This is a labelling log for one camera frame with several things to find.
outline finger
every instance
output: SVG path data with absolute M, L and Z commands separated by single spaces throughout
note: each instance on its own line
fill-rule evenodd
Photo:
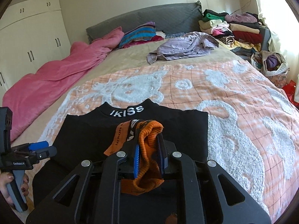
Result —
M 5 199 L 9 197 L 9 193 L 6 185 L 13 181 L 13 175 L 11 173 L 1 173 L 0 174 L 0 192 Z
M 27 174 L 24 174 L 23 181 L 24 181 L 25 183 L 29 183 L 29 177 L 28 177 Z
M 28 194 L 29 194 L 28 190 L 23 193 L 24 196 L 27 196 Z
M 24 193 L 25 191 L 27 191 L 28 188 L 29 188 L 28 184 L 23 183 L 23 184 L 21 185 L 21 190 L 22 190 L 23 193 Z

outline folded clothes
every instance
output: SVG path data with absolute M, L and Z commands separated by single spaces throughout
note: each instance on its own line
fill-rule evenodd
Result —
M 236 47 L 232 49 L 231 52 L 235 53 L 236 55 L 252 56 L 252 54 L 256 53 L 257 51 L 254 48 L 245 49 L 242 47 Z
M 199 26 L 201 26 L 203 29 L 210 29 L 210 28 L 213 28 L 217 25 L 227 24 L 226 21 L 222 21 L 221 19 L 212 19 L 212 20 L 207 21 L 207 22 L 199 20 L 198 23 L 199 23 Z
M 218 16 L 218 17 L 224 17 L 225 15 L 228 15 L 228 13 L 217 13 L 217 12 L 214 12 L 213 10 L 205 9 L 204 16 L 206 16 L 207 13 L 212 14 L 214 16 Z
M 216 39 L 220 39 L 220 38 L 226 37 L 226 36 L 234 36 L 234 34 L 231 31 L 224 31 L 223 33 L 224 33 L 223 35 L 216 35 L 214 37 Z
M 242 13 L 242 14 L 236 14 L 236 15 L 226 15 L 225 21 L 227 21 L 228 23 L 230 23 L 230 22 L 256 23 L 257 19 L 248 13 Z
M 231 31 L 242 31 L 242 32 L 250 32 L 254 34 L 259 34 L 260 31 L 258 29 L 252 29 L 239 24 L 229 24 L 231 27 Z
M 239 22 L 230 22 L 230 24 L 239 24 L 239 25 L 243 25 L 243 26 L 246 26 L 246 27 L 249 27 L 249 28 L 252 28 L 252 29 L 259 29 L 260 28 L 260 25 L 258 22 L 256 23 L 239 23 Z
M 235 39 L 233 36 L 226 36 L 219 39 L 222 43 L 226 45 L 233 44 L 235 42 Z
M 241 48 L 245 48 L 245 49 L 255 49 L 257 52 L 260 52 L 261 50 L 261 44 L 251 44 L 251 43 L 243 43 L 240 41 L 235 40 L 235 43 L 237 45 L 237 47 L 241 47 Z
M 215 29 L 212 33 L 212 36 L 215 37 L 217 35 L 224 35 L 224 32 L 221 29 Z
M 245 41 L 251 44 L 258 44 L 263 41 L 263 37 L 261 34 L 254 34 L 250 32 L 243 31 L 233 31 L 235 39 L 238 41 Z
M 221 25 L 217 25 L 217 26 L 214 26 L 213 28 L 210 28 L 210 29 L 203 29 L 201 26 L 199 26 L 201 32 L 203 32 L 203 33 L 207 33 L 207 34 L 209 34 L 209 35 L 211 35 L 215 29 L 226 28 L 227 30 L 230 31 L 230 29 L 229 29 L 228 27 L 229 27 L 229 24 L 221 24 Z
M 247 13 L 254 16 L 260 25 L 263 25 L 263 26 L 265 25 L 264 22 L 261 19 L 259 19 L 259 16 L 256 13 L 249 13 L 249 12 L 247 12 Z
M 216 19 L 221 19 L 222 21 L 225 21 L 224 16 L 219 17 L 216 15 L 212 15 L 210 13 L 207 13 L 207 15 L 202 18 L 202 21 L 207 22 L 207 21 L 216 20 Z

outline green towel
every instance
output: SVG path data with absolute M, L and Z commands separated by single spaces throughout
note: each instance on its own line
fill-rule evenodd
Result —
M 207 15 L 202 18 L 202 20 L 204 22 L 210 21 L 212 19 L 221 19 L 222 21 L 225 21 L 224 17 L 218 17 L 218 16 L 212 15 L 210 13 L 207 13 Z

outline bedspread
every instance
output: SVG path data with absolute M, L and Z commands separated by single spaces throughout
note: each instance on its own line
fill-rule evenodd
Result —
M 208 158 L 231 174 L 272 222 L 282 214 L 299 187 L 299 111 L 247 61 L 147 66 L 99 76 L 68 93 L 40 140 L 52 144 L 67 114 L 86 114 L 105 101 L 125 108 L 147 98 L 170 108 L 207 111 Z

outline pink comforter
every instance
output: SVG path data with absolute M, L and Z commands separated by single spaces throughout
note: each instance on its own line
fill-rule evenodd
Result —
M 11 140 L 15 140 L 42 112 L 101 63 L 121 41 L 121 27 L 88 45 L 75 42 L 63 60 L 44 64 L 35 74 L 27 74 L 3 96 L 3 107 L 13 112 Z

